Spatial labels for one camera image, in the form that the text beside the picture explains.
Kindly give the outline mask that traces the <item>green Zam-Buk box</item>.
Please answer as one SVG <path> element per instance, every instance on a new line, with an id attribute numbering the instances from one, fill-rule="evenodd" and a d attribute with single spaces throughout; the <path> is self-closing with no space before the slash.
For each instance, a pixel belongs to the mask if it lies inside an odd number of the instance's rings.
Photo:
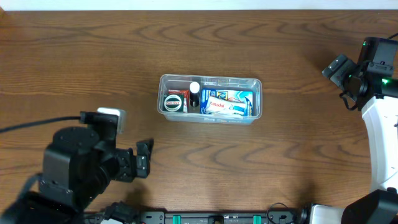
<path id="1" fill-rule="evenodd" d="M 182 113 L 184 107 L 184 95 L 165 94 L 162 110 L 165 112 Z"/>

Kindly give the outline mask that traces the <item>orange Panadol box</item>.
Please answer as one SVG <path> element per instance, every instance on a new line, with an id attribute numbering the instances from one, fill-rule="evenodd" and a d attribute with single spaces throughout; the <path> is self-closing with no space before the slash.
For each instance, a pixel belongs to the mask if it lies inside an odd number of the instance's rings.
<path id="1" fill-rule="evenodd" d="M 188 112 L 188 102 L 189 102 L 189 90 L 168 90 L 167 94 L 179 94 L 179 95 L 184 95 L 184 107 L 183 107 L 183 113 Z"/>

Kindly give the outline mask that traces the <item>dark bottle white cap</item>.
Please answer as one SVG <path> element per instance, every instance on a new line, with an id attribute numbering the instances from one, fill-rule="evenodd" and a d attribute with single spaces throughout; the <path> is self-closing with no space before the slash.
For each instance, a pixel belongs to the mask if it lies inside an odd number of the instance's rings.
<path id="1" fill-rule="evenodd" d="M 191 82 L 190 90 L 190 106 L 197 107 L 200 104 L 200 84 L 198 82 Z"/>

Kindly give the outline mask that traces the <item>blue Kool Fever box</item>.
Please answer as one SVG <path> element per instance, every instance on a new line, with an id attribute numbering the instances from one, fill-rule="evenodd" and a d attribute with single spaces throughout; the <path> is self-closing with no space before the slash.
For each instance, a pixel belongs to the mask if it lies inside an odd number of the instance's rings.
<path id="1" fill-rule="evenodd" d="M 253 93 L 244 90 L 219 90 L 214 88 L 204 88 L 201 91 L 200 113 L 204 112 L 205 106 L 210 96 L 214 96 L 221 100 L 231 101 L 235 103 L 245 103 L 246 109 L 243 116 L 253 115 Z"/>

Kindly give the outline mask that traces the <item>white Panadol box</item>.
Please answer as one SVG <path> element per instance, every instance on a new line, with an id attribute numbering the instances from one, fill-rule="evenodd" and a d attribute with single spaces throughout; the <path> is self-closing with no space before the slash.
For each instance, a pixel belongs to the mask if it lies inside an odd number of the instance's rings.
<path id="1" fill-rule="evenodd" d="M 204 112 L 208 114 L 243 116 L 245 109 L 245 103 L 235 103 L 210 96 L 205 106 Z"/>

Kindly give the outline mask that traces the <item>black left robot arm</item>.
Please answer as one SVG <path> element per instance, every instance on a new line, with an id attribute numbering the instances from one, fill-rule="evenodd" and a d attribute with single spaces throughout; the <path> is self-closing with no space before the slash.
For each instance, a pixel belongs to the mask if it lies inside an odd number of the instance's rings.
<path id="1" fill-rule="evenodd" d="M 43 171 L 29 179 L 1 223 L 83 223 L 85 208 L 113 180 L 150 173 L 153 139 L 137 150 L 116 148 L 116 128 L 89 125 L 57 131 L 44 151 Z"/>

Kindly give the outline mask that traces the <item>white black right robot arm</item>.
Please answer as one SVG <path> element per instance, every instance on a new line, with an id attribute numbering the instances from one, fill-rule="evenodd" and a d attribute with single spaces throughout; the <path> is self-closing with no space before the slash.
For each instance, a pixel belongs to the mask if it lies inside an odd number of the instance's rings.
<path id="1" fill-rule="evenodd" d="M 312 205 L 307 222 L 397 223 L 397 80 L 394 54 L 353 62 L 340 54 L 322 72 L 354 100 L 365 122 L 371 156 L 371 189 L 345 208 Z"/>

